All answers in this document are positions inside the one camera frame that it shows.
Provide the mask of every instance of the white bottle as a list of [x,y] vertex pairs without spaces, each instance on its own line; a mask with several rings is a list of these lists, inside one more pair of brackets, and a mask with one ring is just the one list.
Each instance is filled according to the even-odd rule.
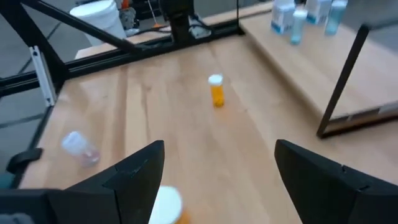
[[69,133],[62,140],[62,147],[69,154],[76,157],[83,167],[96,164],[100,159],[100,152],[78,131]]

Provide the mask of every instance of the floor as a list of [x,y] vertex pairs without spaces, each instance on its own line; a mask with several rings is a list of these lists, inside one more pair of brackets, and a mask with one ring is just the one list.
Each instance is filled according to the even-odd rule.
[[[69,11],[74,6],[72,0],[46,0],[48,3]],[[241,5],[250,5],[257,0],[240,0]],[[196,0],[195,9],[202,17],[234,9],[235,0]],[[395,0],[349,0],[343,22],[352,29],[358,29],[363,21],[376,22],[393,17],[398,10]],[[65,24],[60,24],[33,9],[27,8],[43,34],[64,62],[73,60],[79,49],[90,44],[82,32]],[[142,21],[142,28],[151,27],[152,20]],[[29,61],[29,51],[19,36],[0,16],[2,41],[0,42],[0,78],[9,77],[33,69]],[[371,38],[398,51],[398,26],[371,34]],[[39,89],[29,90],[0,99],[0,173],[11,156],[27,149],[39,123],[38,117],[45,111]]]

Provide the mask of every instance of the bottle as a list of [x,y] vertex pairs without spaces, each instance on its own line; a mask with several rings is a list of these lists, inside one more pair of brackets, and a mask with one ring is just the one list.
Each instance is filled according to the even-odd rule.
[[290,43],[298,45],[303,37],[303,27],[307,18],[308,11],[304,9],[296,9],[293,13],[293,28],[290,36]]
[[336,0],[331,4],[328,22],[326,23],[325,35],[335,35],[343,18],[347,1]]
[[224,105],[223,76],[221,74],[211,75],[208,79],[211,88],[213,105],[221,107]]
[[100,152],[78,131],[69,133],[62,140],[62,147],[76,157],[83,167],[92,166],[100,159]]

